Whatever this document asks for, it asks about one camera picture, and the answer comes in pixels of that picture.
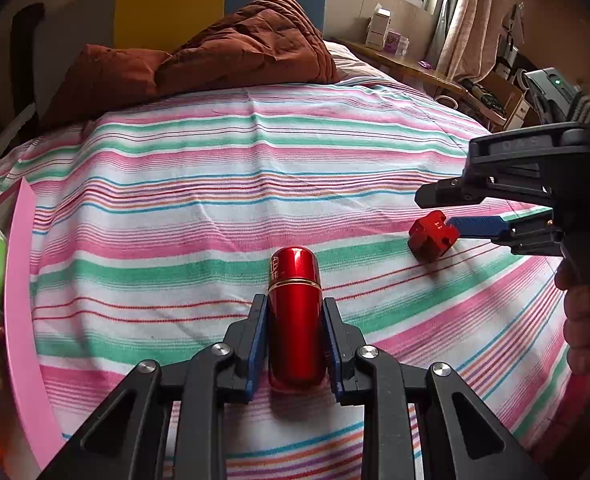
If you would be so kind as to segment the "person right hand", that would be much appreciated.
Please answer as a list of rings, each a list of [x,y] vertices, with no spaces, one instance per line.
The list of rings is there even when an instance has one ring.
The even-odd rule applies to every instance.
[[[554,283],[565,293],[563,333],[569,346],[567,363],[574,374],[590,374],[590,285],[580,281],[566,259],[558,266]]]

